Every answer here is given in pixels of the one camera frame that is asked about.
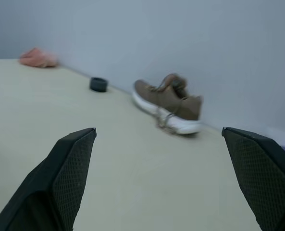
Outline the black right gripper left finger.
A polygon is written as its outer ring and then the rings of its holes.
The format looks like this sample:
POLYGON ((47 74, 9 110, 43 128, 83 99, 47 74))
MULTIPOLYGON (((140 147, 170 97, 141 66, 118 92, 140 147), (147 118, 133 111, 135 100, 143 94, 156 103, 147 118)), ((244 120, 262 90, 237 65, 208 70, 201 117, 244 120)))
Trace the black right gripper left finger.
POLYGON ((87 182, 96 129, 59 139, 0 213, 0 231, 71 231, 87 182))

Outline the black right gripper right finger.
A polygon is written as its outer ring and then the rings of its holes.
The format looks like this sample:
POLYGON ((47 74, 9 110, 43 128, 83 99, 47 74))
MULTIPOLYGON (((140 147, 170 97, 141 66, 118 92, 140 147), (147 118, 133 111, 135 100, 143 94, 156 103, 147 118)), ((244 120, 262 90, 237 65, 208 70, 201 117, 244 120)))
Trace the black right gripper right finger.
POLYGON ((285 150, 273 139, 224 127, 239 187, 263 231, 285 231, 285 150))

